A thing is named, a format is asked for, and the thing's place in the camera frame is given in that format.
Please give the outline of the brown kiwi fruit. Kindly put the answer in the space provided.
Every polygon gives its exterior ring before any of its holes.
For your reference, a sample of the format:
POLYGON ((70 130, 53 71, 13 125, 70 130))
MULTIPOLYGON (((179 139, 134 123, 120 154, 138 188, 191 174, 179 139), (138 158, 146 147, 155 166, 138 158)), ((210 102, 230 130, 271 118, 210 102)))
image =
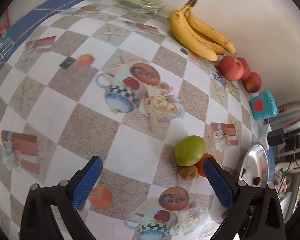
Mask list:
POLYGON ((185 166, 179 170, 179 176, 184 181, 194 180, 199 176, 198 168, 195 165, 185 166))

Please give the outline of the middle red apple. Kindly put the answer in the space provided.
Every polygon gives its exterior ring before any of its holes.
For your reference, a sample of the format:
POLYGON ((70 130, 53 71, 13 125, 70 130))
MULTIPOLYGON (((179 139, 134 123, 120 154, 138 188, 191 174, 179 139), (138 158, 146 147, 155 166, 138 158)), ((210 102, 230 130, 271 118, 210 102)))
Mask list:
POLYGON ((244 59, 242 57, 238 57, 237 59, 241 62, 242 66, 243 66, 243 75, 241 77, 241 81, 244 81, 249 78, 249 76, 251 74, 251 70, 250 70, 250 67, 249 67, 246 59, 244 59))

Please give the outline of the steel thermos jug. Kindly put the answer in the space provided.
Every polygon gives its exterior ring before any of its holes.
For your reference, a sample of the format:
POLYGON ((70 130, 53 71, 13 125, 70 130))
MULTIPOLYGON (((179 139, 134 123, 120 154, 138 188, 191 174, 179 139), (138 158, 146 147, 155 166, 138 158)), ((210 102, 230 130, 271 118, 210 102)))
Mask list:
POLYGON ((277 107, 277 116, 269 119, 271 130, 283 129, 284 133, 300 135, 300 101, 277 107))

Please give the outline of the large green mango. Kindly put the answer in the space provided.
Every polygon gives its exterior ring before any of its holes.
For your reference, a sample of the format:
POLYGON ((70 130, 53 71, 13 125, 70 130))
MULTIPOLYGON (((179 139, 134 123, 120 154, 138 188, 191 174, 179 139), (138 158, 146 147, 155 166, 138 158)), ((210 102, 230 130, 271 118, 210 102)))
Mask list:
POLYGON ((192 166, 196 164, 206 152, 204 139, 197 135, 183 138, 174 148, 174 159, 179 166, 192 166))

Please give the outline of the steel round basin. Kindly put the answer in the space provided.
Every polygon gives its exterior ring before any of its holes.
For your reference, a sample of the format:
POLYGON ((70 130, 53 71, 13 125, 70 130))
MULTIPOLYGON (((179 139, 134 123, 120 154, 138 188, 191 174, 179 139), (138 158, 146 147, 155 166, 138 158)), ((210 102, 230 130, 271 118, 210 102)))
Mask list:
POLYGON ((235 177, 237 180, 245 181, 249 186, 265 187, 268 184, 268 158, 261 143, 253 143, 240 158, 235 177))

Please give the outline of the black power adapter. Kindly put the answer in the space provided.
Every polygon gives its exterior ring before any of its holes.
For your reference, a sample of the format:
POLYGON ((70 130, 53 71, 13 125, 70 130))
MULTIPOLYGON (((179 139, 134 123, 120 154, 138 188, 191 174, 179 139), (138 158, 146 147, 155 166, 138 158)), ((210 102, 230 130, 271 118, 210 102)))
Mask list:
POLYGON ((285 133, 282 128, 271 131, 267 135, 269 146, 281 145, 285 142, 285 133))

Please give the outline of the teal plastic toy box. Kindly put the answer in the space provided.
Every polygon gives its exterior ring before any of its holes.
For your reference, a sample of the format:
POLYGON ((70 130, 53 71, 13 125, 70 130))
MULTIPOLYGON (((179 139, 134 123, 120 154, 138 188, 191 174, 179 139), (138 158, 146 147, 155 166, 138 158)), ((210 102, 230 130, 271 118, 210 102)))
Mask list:
POLYGON ((268 90, 250 99, 249 105, 256 120, 272 118, 278 114, 275 99, 268 90))

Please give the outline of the white power block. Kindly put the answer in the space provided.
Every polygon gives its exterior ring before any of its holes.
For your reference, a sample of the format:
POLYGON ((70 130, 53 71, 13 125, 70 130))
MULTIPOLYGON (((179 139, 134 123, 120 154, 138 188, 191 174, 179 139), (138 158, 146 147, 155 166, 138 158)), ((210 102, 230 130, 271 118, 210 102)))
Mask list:
POLYGON ((259 139, 258 139, 258 142, 260 144, 262 144, 262 146, 264 147, 264 149, 267 151, 269 150, 269 143, 268 143, 268 134, 271 132, 271 126, 270 124, 265 124, 263 127, 262 127, 262 131, 261 131, 261 134, 259 136, 259 139))

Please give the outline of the blue striped cloth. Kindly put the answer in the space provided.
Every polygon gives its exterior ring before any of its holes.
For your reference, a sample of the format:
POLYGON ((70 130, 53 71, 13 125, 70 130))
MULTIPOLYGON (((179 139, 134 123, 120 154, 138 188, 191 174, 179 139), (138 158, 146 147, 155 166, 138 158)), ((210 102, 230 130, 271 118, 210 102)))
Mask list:
POLYGON ((24 15, 8 29, 7 33, 13 40, 14 46, 7 59, 12 57, 11 55, 41 23, 82 1, 85 0, 47 0, 24 15))

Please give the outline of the yellow banana bunch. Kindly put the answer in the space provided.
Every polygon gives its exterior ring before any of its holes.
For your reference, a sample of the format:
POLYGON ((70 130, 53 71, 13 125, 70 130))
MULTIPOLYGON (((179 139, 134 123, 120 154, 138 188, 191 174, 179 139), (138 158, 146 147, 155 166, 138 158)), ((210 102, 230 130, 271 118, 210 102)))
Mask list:
POLYGON ((169 22, 174 38, 189 51, 212 62, 226 51, 236 54, 234 44, 219 31, 203 23, 193 14, 197 0, 188 0, 170 13, 169 22))

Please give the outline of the right red apple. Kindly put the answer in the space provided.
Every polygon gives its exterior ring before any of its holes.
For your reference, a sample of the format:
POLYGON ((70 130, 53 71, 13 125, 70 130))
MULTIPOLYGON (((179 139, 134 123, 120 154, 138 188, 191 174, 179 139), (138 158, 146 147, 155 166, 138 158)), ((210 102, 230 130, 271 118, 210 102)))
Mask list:
POLYGON ((249 93, 256 93, 262 86, 261 77, 256 72, 251 72, 250 76, 243 81, 243 86, 249 93))

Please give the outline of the orange tangerine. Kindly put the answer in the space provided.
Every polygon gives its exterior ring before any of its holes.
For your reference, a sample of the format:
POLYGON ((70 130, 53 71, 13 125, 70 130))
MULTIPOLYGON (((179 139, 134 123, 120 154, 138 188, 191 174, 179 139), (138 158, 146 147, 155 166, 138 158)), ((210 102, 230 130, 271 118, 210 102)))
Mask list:
POLYGON ((212 157, 214 160, 216 160, 215 157, 214 157, 212 154, 210 154, 210 153, 205 153, 205 154, 203 155, 203 157, 200 159, 200 161, 198 161, 198 162, 195 164, 195 166, 196 166, 197 169, 198 169, 198 175, 199 175, 199 176, 205 177, 205 172, 204 172, 204 161, 205 161, 206 158, 209 158, 209 157, 212 157))

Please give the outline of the clear glass mug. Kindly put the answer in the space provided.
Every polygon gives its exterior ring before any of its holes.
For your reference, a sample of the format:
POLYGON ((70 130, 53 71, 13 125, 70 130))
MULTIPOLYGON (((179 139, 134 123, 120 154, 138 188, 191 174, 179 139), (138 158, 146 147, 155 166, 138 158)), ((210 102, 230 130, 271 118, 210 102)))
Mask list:
POLYGON ((0 31, 0 66, 5 64, 14 47, 14 41, 8 34, 6 27, 0 31))

